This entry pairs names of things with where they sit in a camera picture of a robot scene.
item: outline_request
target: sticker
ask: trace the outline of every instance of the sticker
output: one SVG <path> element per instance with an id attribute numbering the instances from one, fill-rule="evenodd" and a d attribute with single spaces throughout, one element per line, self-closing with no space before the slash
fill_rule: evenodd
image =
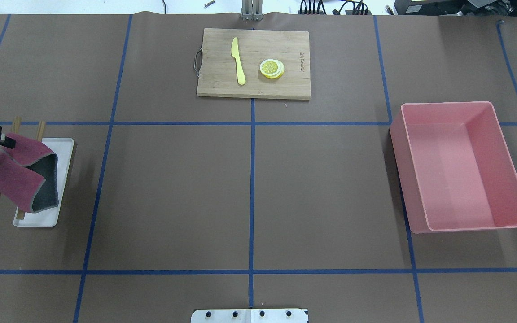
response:
<path id="1" fill-rule="evenodd" d="M 421 4 L 417 4 L 415 6 L 410 6 L 410 7 L 408 7 L 408 9 L 406 9 L 405 13 L 419 12 L 420 8 L 422 8 Z"/>

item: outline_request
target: white metal plate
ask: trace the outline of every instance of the white metal plate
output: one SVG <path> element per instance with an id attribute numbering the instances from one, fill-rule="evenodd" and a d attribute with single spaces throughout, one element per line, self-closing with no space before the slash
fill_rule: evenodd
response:
<path id="1" fill-rule="evenodd" d="M 43 138 L 41 142 L 57 154 L 57 197 L 59 198 L 59 204 L 57 207 L 38 213 L 26 212 L 25 219 L 16 219 L 18 208 L 13 217 L 13 225 L 16 227 L 53 227 L 57 224 L 59 218 L 74 141 L 71 138 Z"/>
<path id="2" fill-rule="evenodd" d="M 196 310 L 191 323 L 308 323 L 307 309 Z"/>

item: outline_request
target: knife handle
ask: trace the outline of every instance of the knife handle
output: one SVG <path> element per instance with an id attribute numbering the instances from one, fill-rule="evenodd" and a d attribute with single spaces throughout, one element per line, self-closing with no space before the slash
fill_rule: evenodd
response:
<path id="1" fill-rule="evenodd" d="M 239 85 L 245 85 L 246 78 L 245 73 L 242 71 L 242 64 L 240 58 L 234 59 L 237 62 L 237 82 Z"/>

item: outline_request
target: white bracket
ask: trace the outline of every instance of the white bracket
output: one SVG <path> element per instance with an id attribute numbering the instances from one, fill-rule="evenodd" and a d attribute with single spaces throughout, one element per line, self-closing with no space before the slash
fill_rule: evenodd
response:
<path id="1" fill-rule="evenodd" d="M 242 0 L 242 20 L 263 20 L 263 0 Z"/>
<path id="2" fill-rule="evenodd" d="M 307 309 L 196 310 L 191 323 L 308 323 Z"/>

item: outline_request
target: pink towel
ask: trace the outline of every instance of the pink towel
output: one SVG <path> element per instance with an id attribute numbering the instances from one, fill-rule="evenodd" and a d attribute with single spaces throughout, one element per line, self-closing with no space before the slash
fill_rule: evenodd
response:
<path id="1" fill-rule="evenodd" d="M 57 206 L 57 155 L 39 141 L 7 136 L 16 146 L 0 153 L 0 192 L 29 213 Z"/>

